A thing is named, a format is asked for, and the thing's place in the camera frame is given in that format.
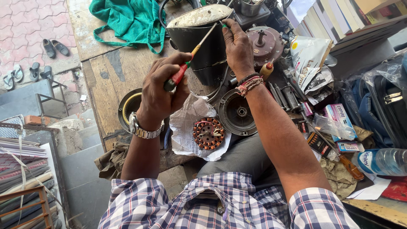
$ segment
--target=kinley water bottle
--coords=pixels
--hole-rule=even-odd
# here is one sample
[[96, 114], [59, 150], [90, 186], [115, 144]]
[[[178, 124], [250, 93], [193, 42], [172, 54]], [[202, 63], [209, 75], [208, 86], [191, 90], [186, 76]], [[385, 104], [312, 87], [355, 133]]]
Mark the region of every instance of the kinley water bottle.
[[407, 150], [395, 148], [365, 150], [355, 153], [352, 163], [366, 173], [407, 176]]

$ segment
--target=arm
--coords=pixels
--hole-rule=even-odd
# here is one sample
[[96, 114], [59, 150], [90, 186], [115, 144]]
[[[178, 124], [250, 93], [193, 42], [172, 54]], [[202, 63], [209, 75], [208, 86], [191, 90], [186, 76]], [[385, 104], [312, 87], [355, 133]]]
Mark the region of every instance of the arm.
[[[142, 102], [136, 113], [140, 128], [158, 130], [163, 119], [182, 107], [189, 95], [187, 77], [184, 76], [174, 93], [164, 90], [164, 82], [179, 71], [180, 64], [191, 59], [190, 53], [177, 53], [154, 61], [144, 79]], [[133, 135], [120, 178], [157, 178], [159, 171], [160, 138], [143, 139]]]
[[[228, 64], [237, 80], [254, 73], [253, 44], [239, 24], [223, 21]], [[287, 200], [308, 187], [332, 190], [311, 148], [290, 117], [270, 96], [264, 85], [258, 85], [246, 95], [254, 122], [270, 160], [276, 167]]]

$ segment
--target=teal bag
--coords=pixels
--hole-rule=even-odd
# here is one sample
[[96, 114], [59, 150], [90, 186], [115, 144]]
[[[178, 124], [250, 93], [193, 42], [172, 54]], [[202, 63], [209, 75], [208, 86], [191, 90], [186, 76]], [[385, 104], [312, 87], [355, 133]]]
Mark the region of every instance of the teal bag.
[[[164, 46], [165, 29], [158, 19], [158, 3], [154, 0], [92, 0], [90, 13], [107, 25], [93, 31], [95, 40], [110, 46], [129, 46], [147, 44], [154, 54], [159, 54]], [[104, 29], [113, 29], [114, 36], [123, 42], [108, 42], [101, 39]], [[161, 43], [156, 52], [151, 44]]]

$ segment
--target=wristwatch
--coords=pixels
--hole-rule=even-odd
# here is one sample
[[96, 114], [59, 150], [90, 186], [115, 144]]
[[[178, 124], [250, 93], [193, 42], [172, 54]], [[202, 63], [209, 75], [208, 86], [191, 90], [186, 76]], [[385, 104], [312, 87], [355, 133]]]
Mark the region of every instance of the wristwatch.
[[161, 121], [160, 129], [156, 131], [145, 131], [138, 126], [137, 116], [134, 112], [132, 112], [129, 117], [129, 127], [132, 134], [144, 139], [153, 139], [164, 130], [164, 120]]

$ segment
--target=plaid shirt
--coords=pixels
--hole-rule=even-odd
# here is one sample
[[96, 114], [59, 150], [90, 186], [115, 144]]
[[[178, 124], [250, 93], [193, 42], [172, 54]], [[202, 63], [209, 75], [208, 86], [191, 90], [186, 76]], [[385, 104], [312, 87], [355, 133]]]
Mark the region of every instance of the plaid shirt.
[[287, 205], [276, 187], [255, 192], [251, 178], [238, 172], [200, 177], [172, 201], [156, 179], [114, 179], [99, 228], [359, 228], [326, 189], [300, 190]]

